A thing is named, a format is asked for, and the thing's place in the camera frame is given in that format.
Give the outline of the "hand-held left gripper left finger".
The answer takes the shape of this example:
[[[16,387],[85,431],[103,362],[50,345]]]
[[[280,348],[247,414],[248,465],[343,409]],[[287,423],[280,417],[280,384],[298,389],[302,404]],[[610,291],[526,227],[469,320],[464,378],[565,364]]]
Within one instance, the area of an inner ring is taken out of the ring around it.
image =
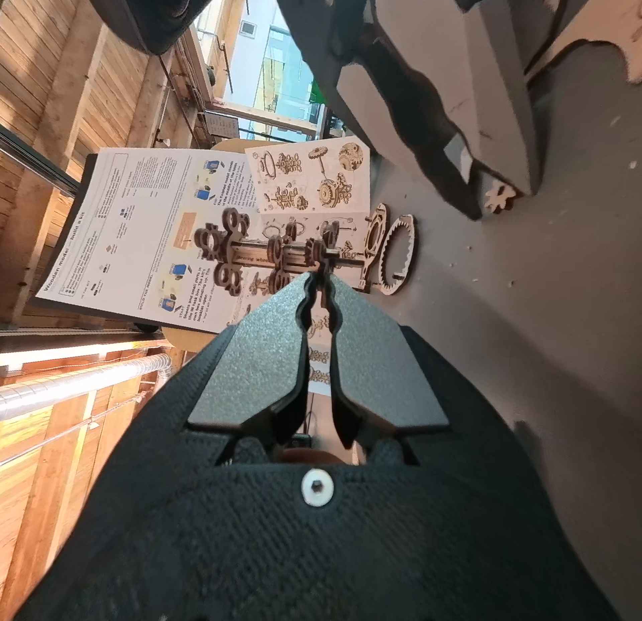
[[[188,417],[198,431],[285,443],[306,416],[314,274],[277,292],[233,329]]]

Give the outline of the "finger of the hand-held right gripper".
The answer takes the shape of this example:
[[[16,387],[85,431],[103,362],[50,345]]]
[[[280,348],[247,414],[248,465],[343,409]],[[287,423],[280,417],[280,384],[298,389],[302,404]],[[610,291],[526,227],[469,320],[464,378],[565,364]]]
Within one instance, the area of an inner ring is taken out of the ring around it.
[[[341,69],[337,93],[358,127],[355,133],[382,158],[427,181],[466,218],[481,219],[470,183],[472,156],[425,77],[413,70],[408,74],[397,62],[376,63],[374,74],[350,63]]]
[[[540,177],[534,118],[508,0],[376,0],[376,18],[482,166],[526,195]]]

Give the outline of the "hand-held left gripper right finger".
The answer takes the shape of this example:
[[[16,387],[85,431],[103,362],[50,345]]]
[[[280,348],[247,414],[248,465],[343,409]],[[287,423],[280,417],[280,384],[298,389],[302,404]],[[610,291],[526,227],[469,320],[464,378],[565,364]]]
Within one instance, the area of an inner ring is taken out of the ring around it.
[[[332,333],[333,422],[344,448],[446,431],[450,421],[398,323],[335,275],[325,283]]]

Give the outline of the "wooden axle model assembly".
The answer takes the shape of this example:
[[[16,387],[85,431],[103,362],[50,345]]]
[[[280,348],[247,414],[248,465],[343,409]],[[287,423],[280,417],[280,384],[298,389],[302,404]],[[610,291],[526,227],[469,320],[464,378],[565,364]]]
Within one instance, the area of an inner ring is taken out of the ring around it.
[[[274,295],[292,281],[294,275],[316,274],[321,281],[339,268],[366,270],[364,256],[348,257],[338,247],[340,225],[331,223],[319,238],[297,239],[296,223],[286,225],[283,234],[267,240],[248,237],[250,218],[234,207],[223,210],[222,225],[206,223],[198,228],[193,240],[202,257],[215,263],[213,282],[231,296],[240,296],[242,270],[245,267],[270,271],[267,292]]]

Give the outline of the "wooden ring gear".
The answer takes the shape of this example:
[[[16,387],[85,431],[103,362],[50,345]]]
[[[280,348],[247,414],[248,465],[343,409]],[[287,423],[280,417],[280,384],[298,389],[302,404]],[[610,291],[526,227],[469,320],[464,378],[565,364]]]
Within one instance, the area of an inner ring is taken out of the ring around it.
[[[401,232],[407,237],[407,248],[403,267],[400,272],[392,273],[392,281],[387,278],[386,265],[389,258],[388,250],[390,242],[396,234]],[[381,240],[376,250],[377,261],[377,279],[372,283],[372,288],[386,296],[392,296],[400,292],[406,285],[412,272],[413,261],[415,259],[415,248],[417,246],[416,221],[412,214],[400,215],[390,226],[381,234]]]

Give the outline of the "small wooden gear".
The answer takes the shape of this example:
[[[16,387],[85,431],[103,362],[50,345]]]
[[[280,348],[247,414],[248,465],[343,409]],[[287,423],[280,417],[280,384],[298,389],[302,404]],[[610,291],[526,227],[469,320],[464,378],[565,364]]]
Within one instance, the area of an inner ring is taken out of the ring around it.
[[[493,214],[507,210],[513,199],[518,197],[518,192],[509,184],[495,180],[490,189],[485,193],[484,208]]]

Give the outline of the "large wooden parts sheet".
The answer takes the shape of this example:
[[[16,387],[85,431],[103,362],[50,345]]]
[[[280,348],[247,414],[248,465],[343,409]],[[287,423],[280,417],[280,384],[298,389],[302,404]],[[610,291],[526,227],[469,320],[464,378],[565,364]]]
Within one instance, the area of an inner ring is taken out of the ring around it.
[[[527,83],[571,46],[607,43],[623,55],[627,81],[641,83],[641,0],[588,0],[525,76]]]

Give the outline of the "printed instruction booklet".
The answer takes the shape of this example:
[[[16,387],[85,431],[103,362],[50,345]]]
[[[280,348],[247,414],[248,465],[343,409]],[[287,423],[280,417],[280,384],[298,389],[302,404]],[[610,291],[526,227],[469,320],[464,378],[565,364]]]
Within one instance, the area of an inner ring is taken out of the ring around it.
[[[236,208],[249,215],[249,210],[259,210],[263,240],[283,234],[286,225],[296,223],[297,239],[319,238],[333,222],[340,225],[338,247],[348,257],[363,256],[367,229],[366,217],[370,215],[370,151],[361,141],[330,139],[308,143],[287,143],[275,148],[245,150],[238,158],[234,174],[242,176],[240,184],[229,185],[220,193],[221,223],[223,210]],[[360,269],[339,268],[336,273],[349,285],[357,287]],[[267,292],[270,271],[264,268],[245,267],[243,282],[250,282],[245,289],[251,296]],[[231,296],[223,288],[220,295],[220,312],[217,332],[231,325],[238,316],[236,308],[240,296]]]

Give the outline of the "white instruction sheet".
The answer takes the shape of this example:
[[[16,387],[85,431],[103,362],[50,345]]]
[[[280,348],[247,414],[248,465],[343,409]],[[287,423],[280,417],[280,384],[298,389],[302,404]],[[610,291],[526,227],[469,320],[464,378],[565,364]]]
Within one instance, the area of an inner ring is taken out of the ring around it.
[[[223,230],[228,207],[258,228],[244,152],[105,148],[83,185],[35,304],[214,334],[250,312],[195,242],[209,224]]]

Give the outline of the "ceiling light strip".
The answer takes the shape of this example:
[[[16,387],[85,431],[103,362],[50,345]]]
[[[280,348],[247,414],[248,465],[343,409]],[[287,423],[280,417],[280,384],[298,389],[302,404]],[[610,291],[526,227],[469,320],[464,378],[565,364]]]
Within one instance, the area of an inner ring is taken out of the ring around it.
[[[35,351],[7,352],[1,353],[1,368],[17,370],[24,364],[50,360],[66,360],[68,358],[79,358],[92,355],[107,354],[109,352],[132,351],[139,349],[154,349],[158,347],[170,347],[166,339],[142,340],[133,342],[118,342],[111,344],[86,344],[72,347],[59,347],[53,349],[39,349]]]

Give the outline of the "round wooden frame part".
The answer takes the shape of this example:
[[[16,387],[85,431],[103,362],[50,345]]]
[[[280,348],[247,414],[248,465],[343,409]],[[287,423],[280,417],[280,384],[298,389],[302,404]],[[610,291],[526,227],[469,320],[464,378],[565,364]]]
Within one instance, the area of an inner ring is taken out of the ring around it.
[[[372,287],[371,273],[374,264],[380,259],[383,242],[389,231],[389,207],[379,203],[375,210],[366,217],[367,229],[363,245],[363,266],[357,290],[369,293]]]

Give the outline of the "small wall sign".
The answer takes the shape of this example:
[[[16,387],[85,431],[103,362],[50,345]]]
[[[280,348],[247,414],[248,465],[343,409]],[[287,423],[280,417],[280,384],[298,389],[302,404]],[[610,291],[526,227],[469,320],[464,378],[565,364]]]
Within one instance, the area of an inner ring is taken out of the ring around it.
[[[216,141],[239,139],[240,128],[237,117],[220,113],[217,111],[206,110],[204,112],[205,127],[210,137]]]

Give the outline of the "black metal rail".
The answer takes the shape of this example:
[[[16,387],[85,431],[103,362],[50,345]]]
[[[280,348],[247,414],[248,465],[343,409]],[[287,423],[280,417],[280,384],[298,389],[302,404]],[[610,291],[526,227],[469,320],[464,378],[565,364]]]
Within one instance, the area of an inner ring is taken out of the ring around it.
[[[73,199],[80,190],[80,182],[70,177],[3,125],[1,125],[1,152],[45,182],[52,184],[68,198]]]

